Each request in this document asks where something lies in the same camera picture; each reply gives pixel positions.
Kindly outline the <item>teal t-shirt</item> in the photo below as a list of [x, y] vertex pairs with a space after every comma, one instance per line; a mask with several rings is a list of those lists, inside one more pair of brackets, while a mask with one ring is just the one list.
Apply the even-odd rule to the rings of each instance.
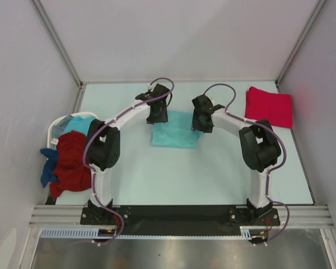
[[151, 145], [176, 149], [195, 149], [201, 132], [191, 129], [193, 113], [168, 111], [168, 122], [153, 125]]

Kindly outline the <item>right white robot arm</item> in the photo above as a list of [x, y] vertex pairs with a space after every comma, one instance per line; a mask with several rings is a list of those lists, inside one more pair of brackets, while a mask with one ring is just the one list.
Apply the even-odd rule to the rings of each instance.
[[214, 105], [205, 94], [192, 100], [192, 130], [212, 133], [214, 127], [239, 138], [242, 158], [251, 171], [247, 218], [254, 225], [267, 219], [273, 206], [269, 199], [270, 173], [282, 150], [268, 120], [252, 122], [238, 117], [221, 105]]

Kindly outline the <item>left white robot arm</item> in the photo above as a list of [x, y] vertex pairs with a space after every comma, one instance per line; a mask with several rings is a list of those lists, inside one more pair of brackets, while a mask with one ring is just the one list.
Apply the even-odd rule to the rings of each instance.
[[112, 168], [120, 157], [120, 137], [122, 131], [141, 120], [147, 124], [168, 121], [168, 97], [172, 91], [162, 84], [150, 84], [148, 90], [135, 97], [134, 102], [111, 119], [91, 122], [82, 161], [91, 170], [92, 196], [82, 211], [82, 224], [107, 224], [118, 214], [112, 209], [113, 197], [110, 193]]

